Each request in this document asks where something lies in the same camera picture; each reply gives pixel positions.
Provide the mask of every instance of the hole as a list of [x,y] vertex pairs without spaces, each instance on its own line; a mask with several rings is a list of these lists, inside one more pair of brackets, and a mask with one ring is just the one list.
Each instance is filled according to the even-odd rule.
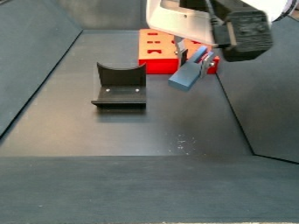
[[163,53],[162,50],[147,50],[147,53]]

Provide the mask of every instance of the blue block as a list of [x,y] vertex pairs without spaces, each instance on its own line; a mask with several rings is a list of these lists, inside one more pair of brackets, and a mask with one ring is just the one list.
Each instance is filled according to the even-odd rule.
[[169,85],[182,91],[189,91],[195,81],[201,78],[201,73],[202,63],[187,61],[169,80]]
[[182,91],[189,91],[201,78],[202,74],[202,63],[197,62],[201,60],[202,56],[207,53],[209,47],[202,46],[191,58],[186,61],[185,65],[173,75],[169,80],[169,85],[174,88],[181,89]]
[[201,60],[202,56],[207,53],[207,51],[209,51],[209,47],[202,46],[199,48],[199,50],[197,51],[197,53],[190,57],[190,59],[187,61],[197,63]]

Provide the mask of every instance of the red object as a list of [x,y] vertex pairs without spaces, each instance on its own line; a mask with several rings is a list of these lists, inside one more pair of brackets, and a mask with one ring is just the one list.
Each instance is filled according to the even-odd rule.
[[219,70],[221,57],[217,56],[213,62],[214,66],[210,67],[207,74],[217,74]]
[[[202,46],[199,42],[185,40],[190,58]],[[149,74],[174,74],[178,70],[179,60],[175,54],[174,35],[153,29],[143,29],[139,32],[139,65],[146,63]]]

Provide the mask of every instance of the gray wall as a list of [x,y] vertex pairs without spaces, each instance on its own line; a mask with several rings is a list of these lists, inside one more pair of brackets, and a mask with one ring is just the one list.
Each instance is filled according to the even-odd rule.
[[0,5],[0,136],[81,31],[53,0]]
[[223,61],[219,77],[254,152],[299,163],[299,22],[287,17],[273,32],[273,49]]
[[139,30],[146,25],[146,0],[58,0],[86,30]]

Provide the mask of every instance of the black u-shaped bracket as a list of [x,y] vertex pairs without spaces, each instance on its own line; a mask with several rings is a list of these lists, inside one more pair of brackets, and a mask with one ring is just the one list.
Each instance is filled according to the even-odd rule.
[[146,108],[146,64],[115,69],[98,63],[101,90],[91,103],[102,109]]

